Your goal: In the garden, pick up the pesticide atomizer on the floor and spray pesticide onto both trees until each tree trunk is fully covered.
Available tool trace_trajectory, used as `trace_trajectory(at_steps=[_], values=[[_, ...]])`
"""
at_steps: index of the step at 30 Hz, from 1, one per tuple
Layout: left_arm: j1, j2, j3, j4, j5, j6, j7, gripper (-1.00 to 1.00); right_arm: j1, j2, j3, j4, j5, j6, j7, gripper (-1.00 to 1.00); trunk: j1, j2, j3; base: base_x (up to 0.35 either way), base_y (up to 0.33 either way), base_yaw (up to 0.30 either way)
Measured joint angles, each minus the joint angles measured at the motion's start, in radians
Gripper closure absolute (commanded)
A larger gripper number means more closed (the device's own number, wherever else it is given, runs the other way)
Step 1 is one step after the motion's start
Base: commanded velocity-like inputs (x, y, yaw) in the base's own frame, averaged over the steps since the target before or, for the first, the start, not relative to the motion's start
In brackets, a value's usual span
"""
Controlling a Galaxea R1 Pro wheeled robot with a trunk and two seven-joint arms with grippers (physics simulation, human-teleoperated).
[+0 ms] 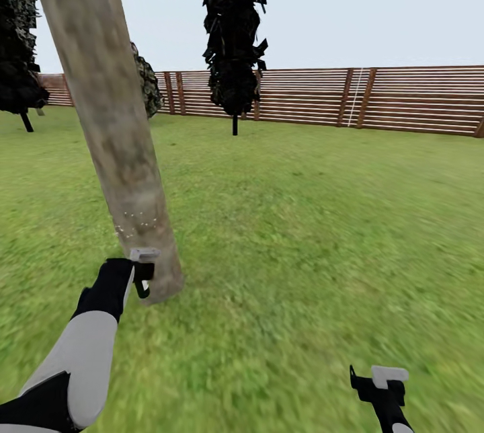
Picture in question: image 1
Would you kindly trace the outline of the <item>pesticide atomizer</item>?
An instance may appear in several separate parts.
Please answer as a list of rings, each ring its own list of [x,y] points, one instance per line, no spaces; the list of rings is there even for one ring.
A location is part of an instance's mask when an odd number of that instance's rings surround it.
[[[138,297],[145,299],[150,294],[150,288],[147,286],[147,281],[138,281],[134,283],[136,291],[138,292]]]

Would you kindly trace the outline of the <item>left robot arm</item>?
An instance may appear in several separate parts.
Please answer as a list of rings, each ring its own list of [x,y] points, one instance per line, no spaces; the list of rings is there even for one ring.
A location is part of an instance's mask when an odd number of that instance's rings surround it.
[[[81,433],[102,414],[131,286],[154,276],[154,263],[140,259],[160,256],[155,248],[130,250],[129,258],[106,260],[56,345],[17,398],[0,405],[0,433]]]

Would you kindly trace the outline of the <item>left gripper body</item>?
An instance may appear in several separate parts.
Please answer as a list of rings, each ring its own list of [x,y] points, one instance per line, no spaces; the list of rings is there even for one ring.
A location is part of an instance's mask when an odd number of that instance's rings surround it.
[[[134,282],[152,280],[154,276],[154,263],[135,263],[138,268],[138,276]]]

